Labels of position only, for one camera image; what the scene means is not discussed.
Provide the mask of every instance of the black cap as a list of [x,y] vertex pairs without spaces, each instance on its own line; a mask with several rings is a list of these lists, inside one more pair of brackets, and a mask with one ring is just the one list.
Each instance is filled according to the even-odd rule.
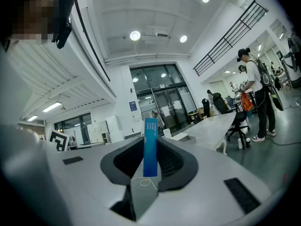
[[244,48],[238,51],[238,57],[241,58],[242,55],[248,55],[248,52]]
[[243,68],[244,68],[244,66],[243,65],[240,65],[239,67],[238,67],[238,69],[239,69],[239,71],[243,71]]

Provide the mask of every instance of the floor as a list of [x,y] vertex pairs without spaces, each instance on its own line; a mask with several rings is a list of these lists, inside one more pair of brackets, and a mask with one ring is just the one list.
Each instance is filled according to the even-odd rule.
[[[226,149],[228,157],[258,176],[273,192],[288,185],[301,162],[301,108],[295,103],[300,101],[301,89],[281,90],[278,94],[286,109],[279,111],[274,107],[276,136],[252,142],[251,147],[243,151],[238,148],[236,133],[227,142]],[[251,129],[246,136],[252,138],[258,132],[258,116],[253,114],[248,119]]]

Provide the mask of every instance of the blue card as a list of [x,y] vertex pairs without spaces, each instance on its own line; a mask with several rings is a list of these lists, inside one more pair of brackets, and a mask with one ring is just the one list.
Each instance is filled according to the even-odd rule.
[[144,164],[143,176],[156,177],[158,175],[157,165],[157,138],[158,119],[145,118],[144,128]]

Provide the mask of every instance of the cabinet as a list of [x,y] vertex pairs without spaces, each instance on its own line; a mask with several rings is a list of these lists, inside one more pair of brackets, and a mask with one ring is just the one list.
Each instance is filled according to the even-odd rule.
[[101,121],[101,122],[87,125],[87,129],[88,129],[91,143],[111,142],[106,121]]

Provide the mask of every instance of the sneaker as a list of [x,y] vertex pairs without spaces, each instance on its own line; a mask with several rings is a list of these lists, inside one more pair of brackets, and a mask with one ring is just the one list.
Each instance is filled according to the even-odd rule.
[[252,141],[254,142],[259,142],[259,141],[264,141],[265,140],[265,137],[264,138],[259,138],[258,136],[255,136],[252,138]]
[[276,135],[275,129],[273,131],[269,131],[269,129],[267,129],[267,135],[274,137]]

